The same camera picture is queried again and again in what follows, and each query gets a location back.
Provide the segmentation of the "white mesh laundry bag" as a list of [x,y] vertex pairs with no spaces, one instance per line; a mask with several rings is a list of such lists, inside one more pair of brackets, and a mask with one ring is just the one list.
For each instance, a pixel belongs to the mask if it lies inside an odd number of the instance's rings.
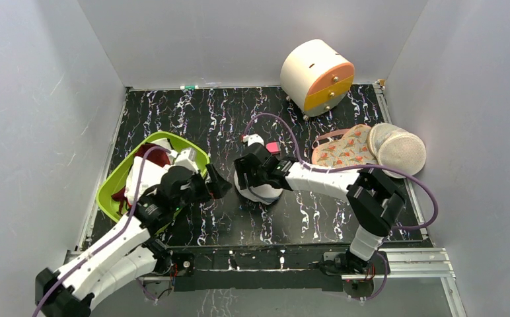
[[250,201],[271,205],[276,202],[282,195],[283,189],[276,189],[268,184],[257,187],[249,187],[241,189],[237,172],[234,173],[234,184],[237,192]]

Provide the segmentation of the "white bra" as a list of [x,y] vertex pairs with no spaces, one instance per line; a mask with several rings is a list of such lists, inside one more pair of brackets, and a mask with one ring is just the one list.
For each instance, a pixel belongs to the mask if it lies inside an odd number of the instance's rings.
[[162,176],[167,173],[171,165],[168,157],[163,157],[163,161],[160,163],[154,162],[148,157],[139,178],[142,163],[143,157],[135,156],[129,174],[126,176],[124,197],[127,199],[129,206],[137,200],[135,194],[136,188],[139,188],[138,197],[140,197],[148,188],[160,182]]

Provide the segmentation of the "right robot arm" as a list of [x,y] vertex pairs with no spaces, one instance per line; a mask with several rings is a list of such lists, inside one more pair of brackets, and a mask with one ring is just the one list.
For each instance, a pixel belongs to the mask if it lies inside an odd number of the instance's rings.
[[265,146],[248,146],[234,161],[237,188],[260,198],[256,188],[316,192],[346,202],[358,228],[345,253],[326,252],[313,264],[328,275],[364,274],[390,234],[406,204],[398,186],[378,167],[371,164],[334,172],[332,169],[304,164],[295,158],[278,159]]

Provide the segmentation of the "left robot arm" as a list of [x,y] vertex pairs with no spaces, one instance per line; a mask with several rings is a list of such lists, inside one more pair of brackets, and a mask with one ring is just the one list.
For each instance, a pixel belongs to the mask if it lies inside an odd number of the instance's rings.
[[100,240],[58,269],[43,269],[35,280],[33,315],[90,316],[104,299],[138,277],[169,272],[172,252],[156,234],[182,208],[221,199],[233,186],[212,164],[205,167],[207,176],[171,166]]

